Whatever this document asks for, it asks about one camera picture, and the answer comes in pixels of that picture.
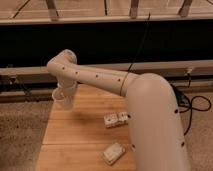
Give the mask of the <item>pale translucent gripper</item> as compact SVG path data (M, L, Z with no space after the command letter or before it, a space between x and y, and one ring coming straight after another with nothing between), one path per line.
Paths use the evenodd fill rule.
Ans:
M71 97L72 102L74 100L74 96L76 94L76 91L78 89L78 84L75 83L70 87L60 87L59 90L62 92L62 94L66 97Z

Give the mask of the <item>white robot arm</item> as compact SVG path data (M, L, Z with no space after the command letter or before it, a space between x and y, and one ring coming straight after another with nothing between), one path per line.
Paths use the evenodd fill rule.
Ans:
M69 49L49 60L47 70L58 82L53 99L63 106L78 83L126 99L136 171L191 171L178 103L165 78L82 66Z

